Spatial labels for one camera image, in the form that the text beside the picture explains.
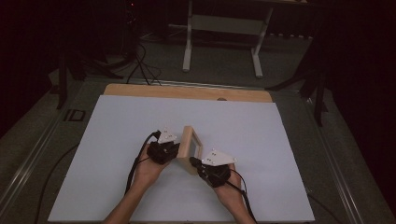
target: wooden edge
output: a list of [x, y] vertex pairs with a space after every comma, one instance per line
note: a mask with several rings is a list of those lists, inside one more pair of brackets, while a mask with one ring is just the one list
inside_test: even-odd
[[145, 86], [109, 84], [104, 95], [163, 97], [195, 100], [219, 100], [272, 103], [268, 91], [212, 89], [202, 87]]
[[197, 159], [201, 159], [203, 148], [201, 140], [199, 140], [198, 135], [191, 126], [185, 126], [181, 136], [180, 146], [178, 147], [177, 160], [183, 165], [189, 174], [198, 175], [197, 169], [190, 163], [190, 145], [192, 139], [194, 139], [198, 144]]

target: white table leg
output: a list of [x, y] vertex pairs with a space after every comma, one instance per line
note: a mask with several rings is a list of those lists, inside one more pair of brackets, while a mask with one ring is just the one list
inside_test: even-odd
[[190, 71], [190, 62], [191, 62], [191, 19], [192, 19], [192, 0], [189, 0], [189, 17], [187, 19], [187, 44], [186, 50], [184, 51], [184, 60], [183, 60], [183, 72]]
[[262, 47], [262, 41], [264, 40], [265, 33], [267, 31], [273, 11], [274, 9], [272, 7], [268, 9], [267, 16], [265, 18], [265, 21], [262, 23], [262, 29], [260, 30], [259, 42], [257, 43], [255, 48], [251, 49], [251, 57], [253, 59], [253, 66], [256, 78], [262, 78], [262, 65], [260, 64], [259, 52], [260, 48]]

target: wooden block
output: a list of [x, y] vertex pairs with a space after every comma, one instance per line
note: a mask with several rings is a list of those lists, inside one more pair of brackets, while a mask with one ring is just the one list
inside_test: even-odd
[[190, 164], [190, 157], [201, 159], [203, 145], [191, 126], [185, 126], [181, 135], [177, 160], [191, 175], [198, 175], [197, 169]]

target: metal frame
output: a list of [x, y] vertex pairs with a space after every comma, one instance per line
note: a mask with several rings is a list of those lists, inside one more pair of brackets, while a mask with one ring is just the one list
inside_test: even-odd
[[189, 72], [191, 65], [191, 32], [195, 30], [217, 31], [225, 33], [257, 35], [259, 37], [255, 48], [251, 49], [251, 57], [253, 60], [256, 78], [262, 78], [262, 65], [260, 63], [259, 52], [262, 47], [269, 21], [271, 19], [273, 7], [267, 11], [264, 21], [241, 20], [234, 18], [214, 17], [205, 15], [194, 15], [192, 13], [192, 0], [189, 0], [189, 15], [187, 19], [187, 44], [184, 52], [183, 71]]

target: table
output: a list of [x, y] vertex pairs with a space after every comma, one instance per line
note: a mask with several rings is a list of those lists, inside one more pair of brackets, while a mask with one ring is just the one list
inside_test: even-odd
[[[219, 98], [227, 101], [214, 101]], [[271, 102], [266, 91], [107, 86], [49, 221], [103, 220], [122, 197], [134, 157], [147, 135], [166, 126], [180, 137], [188, 124], [204, 144], [203, 155], [215, 147], [238, 159], [235, 166], [247, 181], [258, 221], [314, 220], [281, 118]], [[233, 218], [201, 178], [187, 174], [175, 161], [148, 190], [132, 220], [224, 222]]]
[[[266, 3], [287, 3], [287, 4], [307, 4], [305, 0], [297, 2], [294, 0], [266, 0]], [[262, 41], [265, 38], [269, 22], [271, 20], [273, 6], [269, 6], [265, 13], [263, 21], [246, 20], [236, 18], [226, 18], [208, 15], [197, 15], [192, 12], [192, 0], [189, 0], [188, 19], [187, 19], [187, 43], [184, 52], [183, 71], [190, 71], [191, 64], [191, 33], [192, 30], [205, 30], [223, 33], [233, 33], [242, 35], [256, 35], [258, 37], [257, 44], [251, 49], [251, 57], [253, 60], [254, 71], [257, 78], [262, 78], [262, 65], [260, 63], [259, 52], [262, 47]]]

